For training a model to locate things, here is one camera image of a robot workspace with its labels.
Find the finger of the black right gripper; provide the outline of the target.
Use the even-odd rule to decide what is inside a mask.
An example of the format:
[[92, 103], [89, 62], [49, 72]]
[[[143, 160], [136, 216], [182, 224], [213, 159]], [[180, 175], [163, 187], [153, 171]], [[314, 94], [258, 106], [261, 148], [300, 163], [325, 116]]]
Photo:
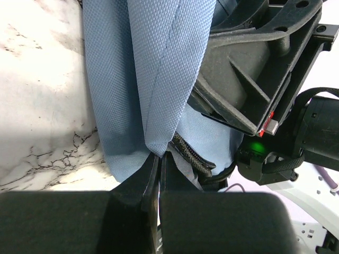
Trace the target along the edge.
[[219, 25], [212, 27], [209, 47], [282, 40], [321, 14], [322, 1], [286, 1], [278, 13], [263, 23], [269, 1], [240, 1]]

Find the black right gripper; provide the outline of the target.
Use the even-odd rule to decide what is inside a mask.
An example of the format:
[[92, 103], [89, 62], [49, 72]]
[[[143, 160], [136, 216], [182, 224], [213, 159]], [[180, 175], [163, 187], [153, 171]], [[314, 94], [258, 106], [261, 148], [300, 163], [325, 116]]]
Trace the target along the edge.
[[[237, 154], [239, 173], [259, 185], [295, 181], [303, 162], [338, 171], [338, 88], [299, 92], [316, 57], [330, 51], [338, 25], [316, 26], [279, 103], [282, 124], [275, 135], [245, 137]], [[259, 78], [292, 48], [291, 35], [274, 40], [211, 34], [188, 104], [196, 111], [247, 134], [260, 133], [278, 85], [269, 91]]]

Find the blue student backpack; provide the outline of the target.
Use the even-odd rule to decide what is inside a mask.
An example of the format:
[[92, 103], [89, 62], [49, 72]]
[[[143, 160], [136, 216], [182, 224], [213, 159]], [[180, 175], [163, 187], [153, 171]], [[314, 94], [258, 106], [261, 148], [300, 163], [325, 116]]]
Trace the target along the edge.
[[83, 1], [85, 61], [104, 158], [118, 182], [178, 133], [214, 175], [243, 135], [188, 105], [215, 1]]

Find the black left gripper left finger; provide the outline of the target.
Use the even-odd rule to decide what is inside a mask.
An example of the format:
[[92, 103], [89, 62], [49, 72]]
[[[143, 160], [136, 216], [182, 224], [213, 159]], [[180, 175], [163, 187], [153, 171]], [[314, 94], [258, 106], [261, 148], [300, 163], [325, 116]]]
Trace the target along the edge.
[[158, 164], [110, 191], [1, 194], [1, 253], [155, 253]]

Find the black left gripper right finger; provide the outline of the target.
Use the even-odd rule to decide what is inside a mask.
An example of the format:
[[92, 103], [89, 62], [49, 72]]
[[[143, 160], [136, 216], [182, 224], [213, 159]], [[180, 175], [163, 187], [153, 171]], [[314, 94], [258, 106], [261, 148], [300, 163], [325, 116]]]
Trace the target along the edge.
[[283, 202], [269, 193], [203, 192], [162, 158], [159, 216], [164, 253], [298, 253]]

